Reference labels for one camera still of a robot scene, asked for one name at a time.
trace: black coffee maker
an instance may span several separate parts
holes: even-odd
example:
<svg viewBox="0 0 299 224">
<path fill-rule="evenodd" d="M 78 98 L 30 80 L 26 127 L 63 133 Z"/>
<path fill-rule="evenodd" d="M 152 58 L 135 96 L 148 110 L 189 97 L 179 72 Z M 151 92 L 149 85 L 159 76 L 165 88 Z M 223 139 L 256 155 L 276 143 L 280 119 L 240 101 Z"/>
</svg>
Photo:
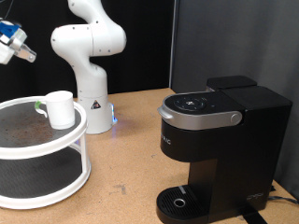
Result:
<svg viewBox="0 0 299 224">
<path fill-rule="evenodd" d="M 211 223 L 267 203 L 292 102 L 247 77 L 211 78 L 206 89 L 158 108 L 161 150 L 190 163 L 188 185 L 157 198 L 165 224 Z"/>
</svg>

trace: dark background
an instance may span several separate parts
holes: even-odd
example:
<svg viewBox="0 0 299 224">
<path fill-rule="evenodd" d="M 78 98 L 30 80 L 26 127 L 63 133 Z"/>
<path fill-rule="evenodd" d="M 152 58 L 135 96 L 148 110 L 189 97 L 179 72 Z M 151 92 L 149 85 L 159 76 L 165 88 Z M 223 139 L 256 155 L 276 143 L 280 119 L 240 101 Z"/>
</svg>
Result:
<svg viewBox="0 0 299 224">
<path fill-rule="evenodd" d="M 299 2 L 177 3 L 172 89 L 205 91 L 210 77 L 242 75 L 292 100 L 275 179 L 299 199 Z"/>
<path fill-rule="evenodd" d="M 0 3 L 4 18 L 11 0 Z M 107 15 L 127 35 L 120 54 L 93 57 L 107 72 L 108 93 L 168 87 L 174 0 L 102 0 Z M 67 0 L 14 0 L 7 19 L 22 24 L 25 44 L 37 53 L 29 63 L 16 56 L 0 64 L 0 102 L 51 91 L 72 91 L 77 84 L 71 66 L 52 50 L 50 36 L 58 26 L 86 23 L 68 8 Z"/>
</svg>

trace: blue light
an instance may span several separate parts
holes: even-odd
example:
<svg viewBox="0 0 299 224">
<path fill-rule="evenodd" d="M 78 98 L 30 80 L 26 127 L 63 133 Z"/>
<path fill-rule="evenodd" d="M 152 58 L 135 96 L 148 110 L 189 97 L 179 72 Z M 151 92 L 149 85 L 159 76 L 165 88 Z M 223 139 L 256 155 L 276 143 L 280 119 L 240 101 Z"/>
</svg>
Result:
<svg viewBox="0 0 299 224">
<path fill-rule="evenodd" d="M 116 123 L 118 121 L 118 119 L 116 119 L 115 117 L 114 117 L 114 105 L 112 105 L 112 122 L 113 123 Z"/>
</svg>

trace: power cord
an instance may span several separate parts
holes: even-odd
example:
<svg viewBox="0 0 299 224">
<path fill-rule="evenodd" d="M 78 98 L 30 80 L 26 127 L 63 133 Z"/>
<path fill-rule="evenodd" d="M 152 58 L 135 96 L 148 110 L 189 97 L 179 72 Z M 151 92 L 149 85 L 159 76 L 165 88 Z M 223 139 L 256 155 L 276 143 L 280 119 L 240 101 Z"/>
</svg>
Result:
<svg viewBox="0 0 299 224">
<path fill-rule="evenodd" d="M 268 198 L 268 201 L 273 201 L 273 200 L 287 200 L 287 201 L 289 201 L 290 203 L 299 204 L 298 201 L 296 201 L 295 199 L 290 199 L 290 198 L 282 198 L 282 197 L 279 197 L 279 196 L 270 196 L 270 197 Z"/>
<path fill-rule="evenodd" d="M 10 6 L 9 6 L 9 9 L 8 9 L 8 11 L 7 11 L 7 15 L 4 17 L 4 19 L 6 19 L 6 18 L 7 18 L 8 14 L 9 14 L 9 12 L 10 12 L 10 10 L 11 10 L 11 7 L 12 7 L 12 4 L 13 4 L 13 1 L 14 1 L 14 0 L 11 0 L 11 3 L 10 3 Z"/>
</svg>

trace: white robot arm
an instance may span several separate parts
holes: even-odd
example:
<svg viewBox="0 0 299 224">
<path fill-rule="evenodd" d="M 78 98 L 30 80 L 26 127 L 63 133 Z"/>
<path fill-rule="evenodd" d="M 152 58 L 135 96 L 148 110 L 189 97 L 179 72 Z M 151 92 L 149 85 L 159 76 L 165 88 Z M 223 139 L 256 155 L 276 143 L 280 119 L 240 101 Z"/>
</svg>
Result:
<svg viewBox="0 0 299 224">
<path fill-rule="evenodd" d="M 100 0 L 68 0 L 70 10 L 89 24 L 56 28 L 51 36 L 54 51 L 73 68 L 78 102 L 87 112 L 87 133 L 103 133 L 112 127 L 112 105 L 107 99 L 107 73 L 90 57 L 120 53 L 126 35 L 104 11 Z"/>
<path fill-rule="evenodd" d="M 19 24 L 13 24 L 0 18 L 0 63 L 7 64 L 13 55 L 32 63 L 36 53 L 24 44 L 26 33 Z"/>
</svg>

